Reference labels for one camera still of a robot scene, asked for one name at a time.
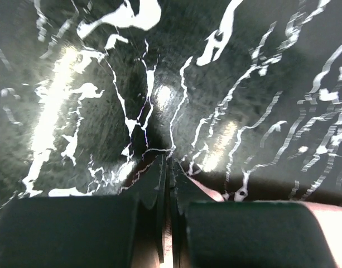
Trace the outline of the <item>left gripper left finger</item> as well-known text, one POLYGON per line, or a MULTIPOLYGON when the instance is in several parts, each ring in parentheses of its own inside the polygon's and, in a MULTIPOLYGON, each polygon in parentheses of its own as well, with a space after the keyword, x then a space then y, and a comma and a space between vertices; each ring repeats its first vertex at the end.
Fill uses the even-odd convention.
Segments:
POLYGON ((118 195, 15 199, 0 216, 0 267, 159 267, 167 161, 118 195))

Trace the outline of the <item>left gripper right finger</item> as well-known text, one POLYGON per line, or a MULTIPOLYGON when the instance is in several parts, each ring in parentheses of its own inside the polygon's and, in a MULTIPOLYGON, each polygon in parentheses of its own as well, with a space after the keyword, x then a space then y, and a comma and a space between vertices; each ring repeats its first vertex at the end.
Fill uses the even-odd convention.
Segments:
POLYGON ((216 202, 169 162, 174 267, 335 267, 318 220, 292 202, 216 202))

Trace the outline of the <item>pink towel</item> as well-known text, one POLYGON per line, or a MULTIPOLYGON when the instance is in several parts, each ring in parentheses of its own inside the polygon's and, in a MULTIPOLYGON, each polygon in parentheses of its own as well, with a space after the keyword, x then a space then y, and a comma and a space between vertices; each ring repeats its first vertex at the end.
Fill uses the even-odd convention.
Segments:
MULTIPOLYGON (((220 193, 220 180, 216 175, 197 176, 189 178, 196 186, 216 202, 230 202, 225 200, 220 193)), ((130 187, 138 180, 131 181, 130 187)), ((276 202, 275 200, 257 202, 276 202)), ((318 220, 329 246, 330 252, 336 262, 335 267, 342 267, 342 207, 333 205, 292 202, 304 205, 318 220)), ((164 261, 159 267, 174 267, 172 253, 172 232, 171 232, 171 209, 170 209, 170 187, 166 180, 165 187, 165 225, 163 228, 163 253, 164 261)))

